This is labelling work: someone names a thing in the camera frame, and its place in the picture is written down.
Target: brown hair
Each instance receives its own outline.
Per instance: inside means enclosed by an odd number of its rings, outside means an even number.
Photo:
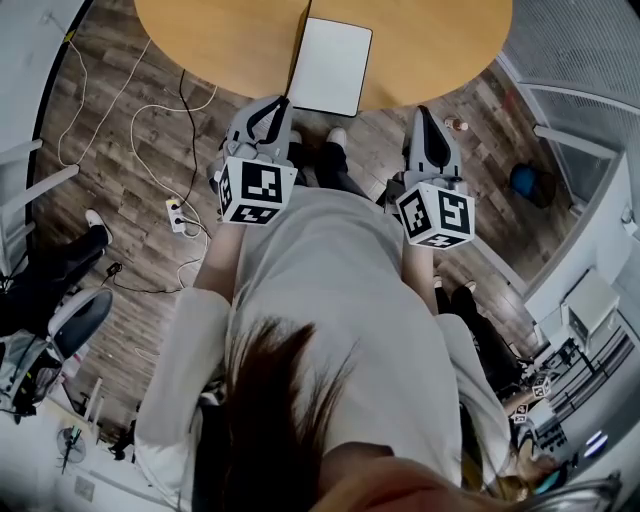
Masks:
[[[316,376],[298,411],[300,360],[313,334],[313,325],[283,333],[267,320],[233,343],[224,425],[208,461],[210,510],[302,511],[318,500],[324,438],[348,370],[345,362],[331,378]]]

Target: power strip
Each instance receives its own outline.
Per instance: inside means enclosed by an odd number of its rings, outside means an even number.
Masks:
[[[167,199],[167,213],[169,214],[169,224],[174,233],[184,233],[187,229],[186,222],[178,222],[184,218],[182,206],[177,199]]]

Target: white tablet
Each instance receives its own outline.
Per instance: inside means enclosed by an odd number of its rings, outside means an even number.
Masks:
[[[372,31],[308,18],[287,98],[294,107],[358,113]]]

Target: laminate flooring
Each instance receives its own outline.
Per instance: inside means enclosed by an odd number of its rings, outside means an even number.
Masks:
[[[84,109],[62,141],[65,162],[80,157],[147,40],[133,0],[95,0],[73,39],[83,56],[88,80]],[[131,118],[144,105],[183,108],[178,95],[181,71],[151,43],[86,152],[78,176],[34,203],[34,242],[41,250],[82,234],[87,208],[96,209],[106,220],[114,243],[83,286],[99,286],[106,269],[118,261],[123,264],[118,283],[147,290],[175,290],[177,268],[202,254],[204,235],[190,240],[169,229],[165,200],[170,194],[135,159],[129,138]],[[36,180],[61,168],[56,147],[80,104],[82,81],[80,61],[69,49],[48,103]],[[203,105],[213,90],[213,84],[187,74],[183,91],[191,108]],[[218,202],[204,169],[214,158],[233,115],[249,101],[218,89],[206,108],[193,113],[198,173],[189,201],[211,231],[216,229]],[[469,123],[470,129],[455,137],[462,150],[464,177],[477,201],[477,233],[525,279],[532,278],[560,245],[574,220],[562,183],[553,205],[546,210],[538,210],[508,187],[509,173],[518,162],[530,162],[562,180],[548,146],[532,132],[535,123],[531,113],[497,63],[475,80],[426,105],[443,118],[455,116]],[[401,146],[413,111],[413,107],[405,107],[363,112],[354,119],[296,112],[295,126],[305,143],[315,147],[331,127],[343,126],[349,137],[350,173],[376,199],[385,181],[403,166]],[[187,193],[193,154],[186,114],[145,110],[135,124],[134,144],[161,183],[180,194]],[[480,311],[523,355],[540,348],[532,320],[518,295],[471,245],[437,253],[436,265],[449,291],[471,278],[478,282]],[[196,270],[196,265],[184,269],[181,275],[185,283],[191,283]],[[89,355],[67,389],[74,399],[80,399],[102,377],[101,394],[106,399],[103,422],[121,426],[128,425],[144,396],[176,294],[136,293],[111,283],[107,286],[115,294],[112,312],[93,336]]]

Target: wooden table top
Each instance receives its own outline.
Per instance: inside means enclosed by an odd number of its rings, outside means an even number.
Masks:
[[[308,0],[136,0],[180,66],[252,98],[284,94]],[[313,0],[309,16],[373,30],[361,110],[420,103],[477,76],[500,52],[512,0]]]

